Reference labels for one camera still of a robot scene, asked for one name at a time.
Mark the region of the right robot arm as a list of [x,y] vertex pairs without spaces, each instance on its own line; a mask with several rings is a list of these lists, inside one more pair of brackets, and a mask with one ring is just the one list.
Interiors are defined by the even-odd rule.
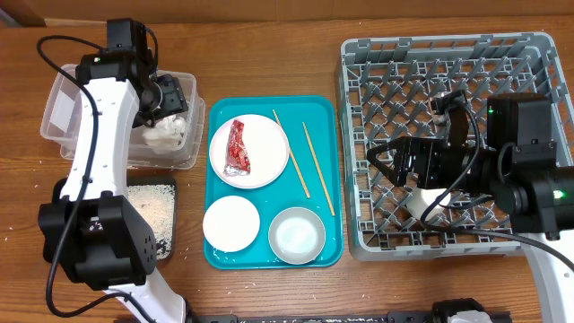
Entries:
[[[466,144],[479,127],[465,93],[446,92],[430,99],[446,116],[443,139],[402,136],[367,151],[369,163],[394,186],[409,173],[417,186],[438,189],[422,209],[423,228],[446,234],[517,241],[535,279],[543,319],[573,320],[573,169],[557,165],[552,139],[552,102],[540,93],[503,93],[487,100],[487,142]],[[451,191],[486,196],[507,213],[511,233],[433,225],[427,218]]]

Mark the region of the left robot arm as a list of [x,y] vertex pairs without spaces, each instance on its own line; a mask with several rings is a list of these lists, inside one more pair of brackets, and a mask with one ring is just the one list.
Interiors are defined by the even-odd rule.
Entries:
[[44,258],[100,299],[115,299],[140,321],[188,322],[193,311],[156,266],[151,226],[127,199],[129,141],[187,110],[177,78],[158,75],[158,41],[130,18],[107,23],[107,43],[82,58],[69,80],[81,94],[81,122],[68,177],[39,208]]

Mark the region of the white cup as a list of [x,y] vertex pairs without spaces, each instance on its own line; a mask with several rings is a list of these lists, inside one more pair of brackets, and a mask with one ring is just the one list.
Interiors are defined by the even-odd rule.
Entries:
[[[422,213],[444,191],[445,191],[444,188],[438,188],[438,189],[414,188],[412,190],[411,196],[407,198],[407,201],[404,206],[412,217],[414,217],[416,220],[420,220],[422,217]],[[450,198],[451,194],[445,196],[441,200],[441,202],[429,212],[427,219],[429,220],[433,216],[441,214],[444,211],[444,205],[448,205],[450,203]]]

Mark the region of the pink bowl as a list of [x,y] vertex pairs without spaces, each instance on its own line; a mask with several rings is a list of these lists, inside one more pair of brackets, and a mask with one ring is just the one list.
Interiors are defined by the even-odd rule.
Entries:
[[221,197],[204,214],[204,237],[219,251],[232,253],[247,248],[256,239],[259,228],[259,212],[245,197]]

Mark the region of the black rail at bottom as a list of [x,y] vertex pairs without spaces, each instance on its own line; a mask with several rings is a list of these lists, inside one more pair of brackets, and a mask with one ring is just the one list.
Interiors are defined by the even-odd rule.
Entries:
[[200,323],[439,323],[448,322],[429,311],[389,311],[387,314],[347,316],[238,317],[236,315],[197,316]]

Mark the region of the clear plastic bin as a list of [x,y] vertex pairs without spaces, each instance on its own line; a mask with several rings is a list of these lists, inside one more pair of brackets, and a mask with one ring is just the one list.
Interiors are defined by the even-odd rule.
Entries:
[[[173,72],[187,100],[188,111],[178,113],[185,129],[177,144],[165,149],[144,141],[144,128],[132,130],[127,165],[130,168],[163,168],[188,170],[196,163],[204,128],[204,100],[198,95],[192,74]],[[71,161],[81,123],[80,90],[58,74],[48,96],[40,126],[42,137],[60,144],[60,155]]]

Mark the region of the red foil wrapper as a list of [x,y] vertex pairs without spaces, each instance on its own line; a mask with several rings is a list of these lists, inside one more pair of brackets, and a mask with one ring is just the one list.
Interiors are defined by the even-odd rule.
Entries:
[[231,124],[223,170],[227,176],[245,176],[251,171],[247,148],[243,142],[244,126],[237,119],[234,119]]

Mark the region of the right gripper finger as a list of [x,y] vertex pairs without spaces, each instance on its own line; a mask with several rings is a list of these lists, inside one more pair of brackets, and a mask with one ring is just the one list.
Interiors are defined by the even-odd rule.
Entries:
[[390,167],[384,162],[380,161],[377,157],[369,157],[368,161],[371,165],[378,169],[382,175],[386,177],[394,186],[403,186],[404,173],[401,167]]
[[387,153],[393,158],[399,156],[403,151],[404,141],[404,136],[398,137],[397,139],[386,141],[376,147],[370,148],[367,151],[367,160],[374,162],[382,153]]

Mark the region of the white napkin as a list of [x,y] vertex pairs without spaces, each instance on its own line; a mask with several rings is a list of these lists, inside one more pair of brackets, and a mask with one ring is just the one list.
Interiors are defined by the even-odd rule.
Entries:
[[166,154],[178,149],[185,130],[186,120],[172,115],[156,122],[153,128],[146,128],[143,140],[156,154]]

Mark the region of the teal serving tray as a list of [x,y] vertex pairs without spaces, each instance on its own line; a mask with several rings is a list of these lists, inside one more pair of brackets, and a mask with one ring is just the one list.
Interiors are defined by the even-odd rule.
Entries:
[[[208,161],[205,184],[205,211],[224,196],[241,196],[249,200],[259,212],[260,228],[256,239],[245,249],[227,253],[213,248],[207,240],[204,256],[221,270],[271,269],[291,267],[325,267],[335,264],[344,252],[344,218],[341,206],[341,180],[336,132],[335,110],[331,102],[318,95],[226,98],[216,102],[209,117],[208,143],[215,131],[231,118],[256,114],[275,121],[272,109],[278,114],[283,130],[291,144],[300,171],[310,193],[307,199],[293,167],[291,157],[282,174],[261,188],[235,188],[223,182]],[[302,126],[306,123],[316,155],[330,193],[335,217],[326,202],[315,163],[311,156]],[[301,266],[289,265],[271,250],[268,230],[271,221],[282,210],[304,207],[319,216],[326,228],[326,244],[319,256]]]

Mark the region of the grey bowl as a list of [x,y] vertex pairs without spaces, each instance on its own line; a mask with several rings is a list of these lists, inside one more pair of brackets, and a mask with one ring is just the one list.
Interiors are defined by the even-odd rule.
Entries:
[[295,266],[314,261],[326,244],[326,228],[308,208],[290,207],[271,221],[268,242],[281,261]]

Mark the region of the grey dishwasher rack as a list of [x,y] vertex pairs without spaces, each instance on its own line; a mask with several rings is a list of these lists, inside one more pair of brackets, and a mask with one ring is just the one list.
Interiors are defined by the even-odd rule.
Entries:
[[515,241],[424,230],[407,211],[416,177],[391,184],[367,159],[401,136],[442,135],[429,98],[461,90],[479,128],[493,94],[537,92],[552,101],[557,162],[573,163],[573,84],[543,32],[348,39],[336,75],[344,146],[344,195],[351,254],[360,261],[471,255],[518,256]]

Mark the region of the white plate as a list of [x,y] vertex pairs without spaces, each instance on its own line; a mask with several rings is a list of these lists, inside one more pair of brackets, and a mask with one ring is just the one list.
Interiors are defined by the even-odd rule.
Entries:
[[[242,141],[248,154],[250,173],[229,175],[224,173],[227,144],[234,121],[244,125]],[[246,114],[225,121],[214,133],[209,145],[209,162],[215,174],[235,188],[261,188],[277,179],[286,167],[290,145],[286,134],[272,119]]]

